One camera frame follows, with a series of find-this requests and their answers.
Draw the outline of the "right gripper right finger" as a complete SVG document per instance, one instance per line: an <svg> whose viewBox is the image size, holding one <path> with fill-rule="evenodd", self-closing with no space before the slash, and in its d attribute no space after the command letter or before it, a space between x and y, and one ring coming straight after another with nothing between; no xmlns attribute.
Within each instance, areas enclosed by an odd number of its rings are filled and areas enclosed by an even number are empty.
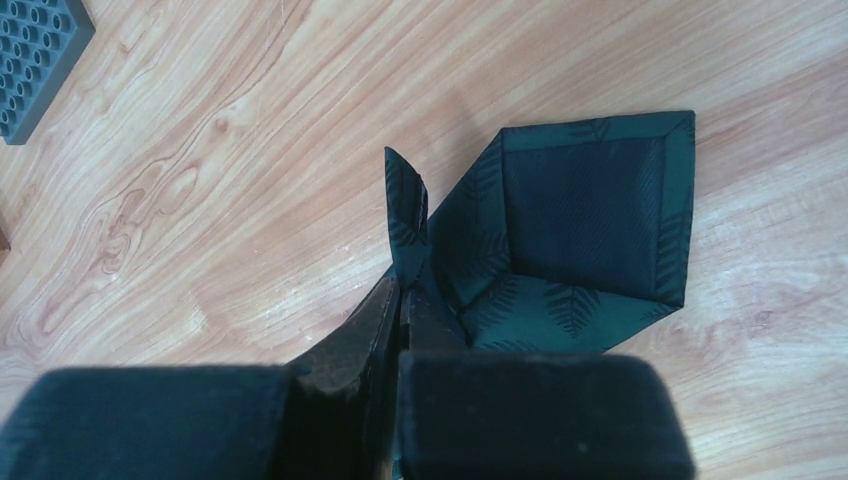
<svg viewBox="0 0 848 480"><path fill-rule="evenodd" d="M400 312L400 478L412 479L404 472L404 429L410 418L408 390L413 357L428 351L453 351L466 348L463 338L444 324L422 288L404 294Z"/></svg>

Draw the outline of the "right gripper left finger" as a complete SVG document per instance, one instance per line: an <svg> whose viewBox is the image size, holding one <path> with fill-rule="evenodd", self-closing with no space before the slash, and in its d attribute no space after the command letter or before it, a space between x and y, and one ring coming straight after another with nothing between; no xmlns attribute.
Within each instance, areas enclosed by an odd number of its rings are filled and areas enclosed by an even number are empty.
<svg viewBox="0 0 848 480"><path fill-rule="evenodd" d="M345 322L287 366L274 479L389 479L401 288L384 277Z"/></svg>

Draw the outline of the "dark green leaf tie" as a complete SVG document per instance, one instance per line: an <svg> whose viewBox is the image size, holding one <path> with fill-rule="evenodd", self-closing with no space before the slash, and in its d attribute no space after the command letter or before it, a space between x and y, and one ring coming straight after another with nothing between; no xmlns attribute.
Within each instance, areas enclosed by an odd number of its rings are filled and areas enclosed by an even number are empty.
<svg viewBox="0 0 848 480"><path fill-rule="evenodd" d="M391 273L464 350L413 357L412 479L691 479L663 382L611 349L685 303L691 110L500 130L435 209L385 152Z"/></svg>

